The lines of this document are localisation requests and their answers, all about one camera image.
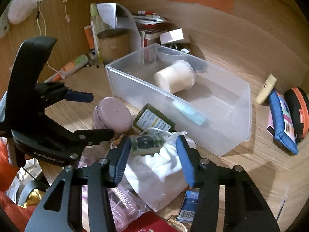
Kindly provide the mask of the white bowl with trinkets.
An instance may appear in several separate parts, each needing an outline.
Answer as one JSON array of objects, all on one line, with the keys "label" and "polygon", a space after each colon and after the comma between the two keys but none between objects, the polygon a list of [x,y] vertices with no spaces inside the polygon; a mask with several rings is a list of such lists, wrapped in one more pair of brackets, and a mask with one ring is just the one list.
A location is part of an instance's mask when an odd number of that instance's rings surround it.
[{"label": "white bowl with trinkets", "polygon": [[187,60],[190,54],[190,48],[181,43],[163,44],[157,51],[158,59],[163,62]]}]

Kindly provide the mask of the stack of books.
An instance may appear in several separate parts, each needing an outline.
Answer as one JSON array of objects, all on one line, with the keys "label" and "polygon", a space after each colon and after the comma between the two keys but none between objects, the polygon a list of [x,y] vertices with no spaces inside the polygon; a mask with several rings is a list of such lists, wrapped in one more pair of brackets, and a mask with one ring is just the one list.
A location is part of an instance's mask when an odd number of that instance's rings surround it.
[{"label": "stack of books", "polygon": [[160,35],[167,32],[170,21],[149,10],[139,10],[132,16],[141,37],[141,47],[160,44]]}]

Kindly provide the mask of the dark green bottle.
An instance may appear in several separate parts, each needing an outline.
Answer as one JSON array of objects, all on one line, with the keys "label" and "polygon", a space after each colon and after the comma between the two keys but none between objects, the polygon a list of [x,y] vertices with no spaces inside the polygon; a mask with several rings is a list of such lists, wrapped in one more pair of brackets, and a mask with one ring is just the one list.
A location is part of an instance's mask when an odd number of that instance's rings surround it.
[{"label": "dark green bottle", "polygon": [[151,104],[146,104],[136,115],[133,126],[140,131],[151,127],[162,131],[175,131],[175,123]]}]

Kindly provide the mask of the cream lotion tube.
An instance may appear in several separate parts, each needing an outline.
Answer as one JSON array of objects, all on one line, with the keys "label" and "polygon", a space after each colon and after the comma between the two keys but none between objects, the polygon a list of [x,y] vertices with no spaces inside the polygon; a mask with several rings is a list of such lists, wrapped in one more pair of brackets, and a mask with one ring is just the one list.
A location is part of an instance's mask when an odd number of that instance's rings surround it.
[{"label": "cream lotion tube", "polygon": [[256,97],[256,101],[259,105],[262,105],[266,101],[266,99],[274,89],[276,82],[277,78],[273,74],[270,74],[265,80],[263,87],[261,88]]}]

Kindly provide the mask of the blue patchwork pencil case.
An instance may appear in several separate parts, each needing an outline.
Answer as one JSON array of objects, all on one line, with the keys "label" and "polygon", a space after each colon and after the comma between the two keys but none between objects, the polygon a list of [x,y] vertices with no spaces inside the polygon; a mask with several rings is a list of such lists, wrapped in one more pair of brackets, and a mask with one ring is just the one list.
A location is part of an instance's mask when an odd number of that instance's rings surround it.
[{"label": "blue patchwork pencil case", "polygon": [[274,139],[292,154],[298,154],[291,114],[282,94],[273,89],[268,96]]}]

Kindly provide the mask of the light blue tube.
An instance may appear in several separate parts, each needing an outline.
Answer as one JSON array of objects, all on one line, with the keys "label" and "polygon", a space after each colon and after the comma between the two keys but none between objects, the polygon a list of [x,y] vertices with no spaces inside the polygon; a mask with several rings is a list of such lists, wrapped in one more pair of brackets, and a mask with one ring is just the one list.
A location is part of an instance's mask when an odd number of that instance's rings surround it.
[{"label": "light blue tube", "polygon": [[207,118],[193,107],[185,105],[179,101],[173,101],[172,104],[182,115],[197,125],[201,126],[206,122]]}]

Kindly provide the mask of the blue barcode card pack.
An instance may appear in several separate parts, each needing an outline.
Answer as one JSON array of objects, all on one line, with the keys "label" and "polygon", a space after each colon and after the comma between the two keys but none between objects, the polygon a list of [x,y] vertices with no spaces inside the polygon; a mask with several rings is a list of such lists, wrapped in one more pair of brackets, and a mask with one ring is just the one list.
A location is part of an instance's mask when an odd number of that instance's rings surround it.
[{"label": "blue barcode card pack", "polygon": [[184,223],[191,223],[193,221],[197,209],[198,198],[199,191],[186,190],[182,206],[177,216],[177,221]]}]

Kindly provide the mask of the white plush toy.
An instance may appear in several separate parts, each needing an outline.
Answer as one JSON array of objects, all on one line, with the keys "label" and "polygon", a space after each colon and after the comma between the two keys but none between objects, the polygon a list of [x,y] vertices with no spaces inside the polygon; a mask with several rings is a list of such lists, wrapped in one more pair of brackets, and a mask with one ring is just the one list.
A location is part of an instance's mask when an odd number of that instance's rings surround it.
[{"label": "white plush toy", "polygon": [[23,22],[35,9],[38,0],[12,0],[8,9],[8,20],[17,25]]}]

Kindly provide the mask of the orange booklet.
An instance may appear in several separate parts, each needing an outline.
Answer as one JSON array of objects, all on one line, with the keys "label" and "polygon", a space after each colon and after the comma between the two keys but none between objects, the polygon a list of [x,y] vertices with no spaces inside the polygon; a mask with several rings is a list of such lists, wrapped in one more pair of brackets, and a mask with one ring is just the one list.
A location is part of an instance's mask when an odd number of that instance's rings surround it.
[{"label": "orange booklet", "polygon": [[92,32],[92,26],[85,26],[84,27],[84,33],[90,48],[90,52],[92,54],[95,54],[95,45],[94,45],[94,37],[93,37],[93,32]]}]

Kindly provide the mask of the white drawstring cloth bag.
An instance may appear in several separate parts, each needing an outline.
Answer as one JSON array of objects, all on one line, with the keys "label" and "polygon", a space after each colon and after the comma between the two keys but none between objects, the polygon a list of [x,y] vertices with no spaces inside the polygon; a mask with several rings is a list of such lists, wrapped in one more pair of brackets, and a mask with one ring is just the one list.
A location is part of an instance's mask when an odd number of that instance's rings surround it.
[{"label": "white drawstring cloth bag", "polygon": [[176,149],[176,139],[181,135],[185,136],[189,147],[196,148],[186,131],[173,132],[158,153],[128,158],[124,175],[153,211],[166,207],[188,186]]}]

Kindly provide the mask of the pink item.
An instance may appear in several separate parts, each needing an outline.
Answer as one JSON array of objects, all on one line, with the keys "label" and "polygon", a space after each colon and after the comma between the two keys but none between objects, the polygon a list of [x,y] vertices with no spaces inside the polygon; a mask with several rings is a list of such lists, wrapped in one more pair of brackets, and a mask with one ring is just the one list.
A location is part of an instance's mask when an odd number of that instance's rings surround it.
[{"label": "pink item", "polygon": [[[90,166],[105,157],[105,154],[105,151],[87,149],[83,152],[78,167]],[[108,198],[117,231],[124,231],[131,222],[150,211],[147,204],[134,194],[125,176],[116,188],[108,189]]]}]

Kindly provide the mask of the black orange round case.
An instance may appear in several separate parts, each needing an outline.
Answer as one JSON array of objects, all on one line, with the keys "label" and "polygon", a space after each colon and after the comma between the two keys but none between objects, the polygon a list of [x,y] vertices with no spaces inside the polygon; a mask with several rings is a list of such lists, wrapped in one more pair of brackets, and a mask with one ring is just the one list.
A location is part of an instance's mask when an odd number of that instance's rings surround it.
[{"label": "black orange round case", "polygon": [[300,87],[293,87],[284,93],[295,132],[296,142],[308,134],[308,96]]}]

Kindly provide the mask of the white cylindrical jar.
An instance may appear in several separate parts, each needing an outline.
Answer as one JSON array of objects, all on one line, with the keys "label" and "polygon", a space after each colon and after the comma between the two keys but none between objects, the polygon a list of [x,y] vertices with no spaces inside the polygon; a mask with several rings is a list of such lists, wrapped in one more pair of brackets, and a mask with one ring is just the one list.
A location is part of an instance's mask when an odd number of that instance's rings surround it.
[{"label": "white cylindrical jar", "polygon": [[154,80],[157,87],[171,94],[189,90],[195,84],[195,72],[184,60],[176,60],[170,66],[156,72]]}]

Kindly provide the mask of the clear plastic storage bin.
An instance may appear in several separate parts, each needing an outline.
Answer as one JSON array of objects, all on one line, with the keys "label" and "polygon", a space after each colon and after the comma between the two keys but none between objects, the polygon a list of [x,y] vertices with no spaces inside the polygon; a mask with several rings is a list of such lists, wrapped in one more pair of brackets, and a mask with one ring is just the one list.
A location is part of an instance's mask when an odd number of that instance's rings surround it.
[{"label": "clear plastic storage bin", "polygon": [[[177,131],[186,131],[195,143],[217,156],[250,140],[249,83],[215,64],[188,55],[186,61],[195,72],[195,84],[189,90],[171,94],[155,84],[155,73],[175,62],[159,60],[159,47],[153,44],[106,66],[113,96],[137,109],[151,104],[175,123]],[[206,122],[201,126],[192,122],[173,106],[173,101],[193,107],[207,118]]]}]

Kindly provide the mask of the green orange tube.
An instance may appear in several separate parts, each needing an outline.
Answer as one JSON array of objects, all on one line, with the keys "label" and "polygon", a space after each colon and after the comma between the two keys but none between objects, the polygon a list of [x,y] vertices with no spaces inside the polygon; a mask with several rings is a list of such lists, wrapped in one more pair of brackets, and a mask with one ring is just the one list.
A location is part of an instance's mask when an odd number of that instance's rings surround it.
[{"label": "green orange tube", "polygon": [[87,63],[88,63],[88,57],[86,55],[80,55],[76,59],[64,65],[56,74],[46,79],[45,82],[48,83],[48,82],[57,82],[60,80],[64,80],[77,70],[84,67]]}]

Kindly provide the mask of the folded white paper sheet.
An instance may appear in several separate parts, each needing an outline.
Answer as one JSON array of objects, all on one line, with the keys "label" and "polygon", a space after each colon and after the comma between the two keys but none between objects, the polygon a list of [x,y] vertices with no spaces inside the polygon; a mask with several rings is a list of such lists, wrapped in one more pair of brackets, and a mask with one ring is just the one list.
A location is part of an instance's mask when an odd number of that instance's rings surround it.
[{"label": "folded white paper sheet", "polygon": [[141,37],[130,11],[118,3],[97,4],[102,21],[113,29],[128,29],[131,52],[141,48]]}]

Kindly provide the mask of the brown mug with lid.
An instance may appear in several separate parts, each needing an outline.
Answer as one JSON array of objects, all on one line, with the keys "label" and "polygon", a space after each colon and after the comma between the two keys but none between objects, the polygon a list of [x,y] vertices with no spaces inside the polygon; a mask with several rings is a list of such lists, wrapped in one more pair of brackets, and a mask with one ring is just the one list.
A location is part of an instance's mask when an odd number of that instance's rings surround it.
[{"label": "brown mug with lid", "polygon": [[109,29],[97,34],[100,55],[107,65],[130,53],[129,30]]}]

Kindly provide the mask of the small white pink box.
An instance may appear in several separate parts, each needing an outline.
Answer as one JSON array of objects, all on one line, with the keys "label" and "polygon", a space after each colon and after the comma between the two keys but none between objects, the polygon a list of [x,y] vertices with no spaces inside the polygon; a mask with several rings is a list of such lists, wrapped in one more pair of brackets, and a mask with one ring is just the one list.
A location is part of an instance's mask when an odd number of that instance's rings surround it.
[{"label": "small white pink box", "polygon": [[159,38],[161,44],[171,44],[185,39],[181,28],[162,33]]}]

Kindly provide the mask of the red packet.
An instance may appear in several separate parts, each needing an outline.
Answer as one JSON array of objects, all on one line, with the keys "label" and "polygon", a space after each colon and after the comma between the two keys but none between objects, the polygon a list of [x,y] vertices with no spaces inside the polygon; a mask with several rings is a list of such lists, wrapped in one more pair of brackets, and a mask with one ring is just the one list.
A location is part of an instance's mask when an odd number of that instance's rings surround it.
[{"label": "red packet", "polygon": [[155,213],[147,212],[131,222],[124,232],[177,232],[177,230]]}]

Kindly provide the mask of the pink round jar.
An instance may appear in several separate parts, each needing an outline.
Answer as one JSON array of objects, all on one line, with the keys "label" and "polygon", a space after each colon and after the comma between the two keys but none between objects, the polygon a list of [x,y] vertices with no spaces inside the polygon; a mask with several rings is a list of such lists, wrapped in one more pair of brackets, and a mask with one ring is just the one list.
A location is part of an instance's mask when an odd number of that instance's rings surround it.
[{"label": "pink round jar", "polygon": [[93,111],[95,129],[112,129],[117,134],[130,130],[132,116],[129,109],[114,97],[103,98]]}]

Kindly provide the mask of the tall clear green bottle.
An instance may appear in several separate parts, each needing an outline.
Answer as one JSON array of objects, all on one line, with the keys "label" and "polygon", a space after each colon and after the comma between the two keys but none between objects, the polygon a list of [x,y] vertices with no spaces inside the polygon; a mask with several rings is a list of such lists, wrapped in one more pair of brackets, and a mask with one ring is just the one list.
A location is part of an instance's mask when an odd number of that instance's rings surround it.
[{"label": "tall clear green bottle", "polygon": [[102,21],[102,18],[98,12],[96,3],[92,3],[90,5],[90,14],[91,14],[91,25],[93,28],[96,55],[98,58],[98,62],[100,64],[103,64],[103,58],[101,55],[98,34],[107,29],[106,24]]}]

